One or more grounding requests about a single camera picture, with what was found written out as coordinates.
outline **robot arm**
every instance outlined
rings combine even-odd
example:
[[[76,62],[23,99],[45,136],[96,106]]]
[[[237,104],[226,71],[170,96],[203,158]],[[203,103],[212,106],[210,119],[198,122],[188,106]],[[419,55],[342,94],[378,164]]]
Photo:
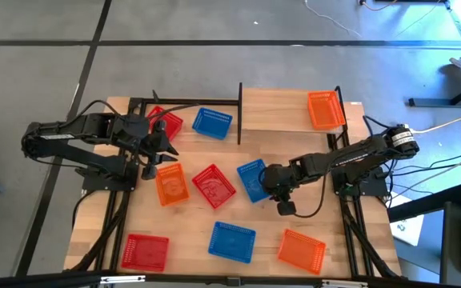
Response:
[[[412,133],[404,126],[391,127],[353,145],[327,154],[313,153],[293,158],[289,166],[271,164],[264,170],[263,189],[279,202],[281,215],[296,212],[290,193],[300,185],[318,181],[336,167],[347,168],[347,185],[361,182],[370,171],[395,159],[412,158],[419,151]]]
[[[57,156],[87,165],[76,171],[86,180],[83,189],[121,188],[131,190],[136,185],[135,174],[138,163],[143,164],[142,178],[152,179],[156,175],[156,165],[165,161],[177,161],[167,152],[178,155],[164,131],[165,122],[157,121],[149,133],[150,121],[137,114],[120,115],[113,113],[93,113],[79,115],[68,122],[29,124],[22,137],[24,155],[37,160]],[[91,151],[69,145],[65,140],[81,140],[88,144],[106,144],[122,148],[128,153],[101,156]],[[139,156],[147,158],[142,162]]]

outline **plastic basket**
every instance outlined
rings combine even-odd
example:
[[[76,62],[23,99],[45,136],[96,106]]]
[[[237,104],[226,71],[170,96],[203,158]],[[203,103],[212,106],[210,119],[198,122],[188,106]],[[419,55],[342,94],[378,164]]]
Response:
[[[325,256],[325,247],[323,242],[286,229],[278,258],[312,274],[319,275]]]
[[[165,270],[168,238],[129,234],[122,255],[122,268],[162,272]]]
[[[158,114],[163,112],[164,109],[160,106],[154,107],[154,109],[147,115],[147,117],[150,117],[154,114]],[[154,117],[152,120],[150,120],[150,128],[154,126],[156,121],[159,119],[162,119],[166,122],[166,127],[165,127],[165,133],[166,136],[170,141],[174,139],[175,135],[181,130],[182,128],[182,119],[173,115],[172,113],[166,113],[165,115],[161,117]]]
[[[252,261],[255,231],[223,222],[214,224],[209,254],[243,263]]]
[[[190,197],[181,164],[159,169],[156,185],[161,206],[172,205]]]
[[[214,209],[236,194],[236,189],[223,176],[222,171],[215,164],[210,165],[193,177],[192,181]]]
[[[332,130],[346,123],[335,91],[309,92],[307,108],[316,130]]]
[[[200,134],[225,139],[229,127],[231,127],[232,116],[207,108],[200,108],[192,128]]]
[[[238,167],[239,177],[241,178],[241,182],[245,186],[245,190],[247,190],[248,197],[252,203],[256,203],[269,197],[269,195],[264,192],[261,183],[259,183],[259,174],[265,167],[266,166],[264,165],[264,161],[262,159],[257,159]]]

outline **gray floor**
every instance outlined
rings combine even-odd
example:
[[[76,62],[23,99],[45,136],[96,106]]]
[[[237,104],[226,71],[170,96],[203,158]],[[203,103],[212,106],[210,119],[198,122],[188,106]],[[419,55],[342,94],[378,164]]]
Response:
[[[370,5],[380,7],[369,1]],[[90,40],[103,0],[0,0],[0,39]],[[397,35],[433,5],[396,4],[380,12],[351,0],[309,4],[357,30],[362,40],[452,40],[461,37],[443,4]],[[103,39],[355,39],[307,10],[301,0],[114,1]],[[24,159],[19,139],[32,121],[65,118],[86,47],[0,47],[0,277],[12,273],[46,167]],[[408,98],[450,98],[461,91],[461,70],[449,57],[461,49],[359,47],[100,47],[82,107],[108,96],[236,98],[238,83],[255,87],[333,89],[364,103],[382,122],[415,129],[452,120],[461,109],[414,109]],[[417,137],[421,152],[400,163],[426,165],[461,154],[461,123]],[[426,174],[396,179],[410,185]],[[439,191],[461,180],[457,169],[419,187]],[[30,272],[62,269],[72,207],[81,178],[62,169]],[[410,198],[421,194],[407,193]]]

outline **wooden table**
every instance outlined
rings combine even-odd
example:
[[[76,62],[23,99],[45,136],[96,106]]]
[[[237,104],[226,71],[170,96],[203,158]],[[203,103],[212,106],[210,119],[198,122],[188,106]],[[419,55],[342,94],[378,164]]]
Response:
[[[108,98],[108,102],[125,114],[129,98],[112,97]],[[185,172],[190,199],[173,206],[160,206],[156,182],[138,180],[136,190],[130,196],[118,272],[138,272],[120,267],[127,235],[149,234],[170,239],[164,274],[314,276],[277,260],[283,231],[289,228],[327,244],[321,277],[349,278],[351,274],[343,220],[330,175],[324,192],[326,195],[323,208],[313,218],[302,219],[279,216],[274,201],[263,200],[252,204],[236,171],[238,166],[257,158],[262,158],[267,165],[286,165],[289,159],[302,154],[329,151],[326,135],[315,133],[312,129],[307,113],[307,91],[244,89],[241,145],[237,145],[237,107],[208,107],[234,116],[229,134],[225,140],[219,141],[194,132],[191,124],[198,107],[175,112],[184,123],[172,144],[180,153],[178,159]],[[346,102],[344,107],[350,141],[353,143],[366,138],[368,133],[362,121],[362,104]],[[153,106],[147,107],[147,113],[152,108]],[[113,146],[96,146],[95,151],[103,155],[118,153]],[[217,210],[213,210],[191,181],[212,163],[216,164],[237,190],[236,195]],[[300,214],[309,214],[315,210],[319,204],[321,185],[322,180],[300,187],[292,194]],[[97,192],[79,207],[65,268],[77,264],[100,235],[107,199],[108,192]],[[362,206],[368,238],[388,266],[394,272],[400,273],[385,207],[378,199],[365,197],[362,198]],[[215,221],[256,231],[251,264],[208,254]],[[106,249],[105,268],[109,266],[112,242],[111,238]],[[356,239],[355,252],[358,256],[359,272],[364,274],[362,253]]]

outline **blue basket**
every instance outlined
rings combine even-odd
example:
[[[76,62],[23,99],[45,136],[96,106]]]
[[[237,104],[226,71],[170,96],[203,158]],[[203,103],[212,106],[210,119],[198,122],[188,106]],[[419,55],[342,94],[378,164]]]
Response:
[[[255,231],[216,222],[209,243],[209,254],[243,263],[252,261]]]
[[[192,128],[200,134],[223,140],[227,136],[227,132],[229,132],[231,122],[231,115],[200,108]]]
[[[259,183],[259,173],[261,173],[265,167],[266,166],[264,165],[262,159],[257,159],[238,167],[239,177],[241,178],[241,182],[245,186],[248,197],[250,197],[252,203],[256,203],[269,197],[269,195],[264,192],[261,183]]]

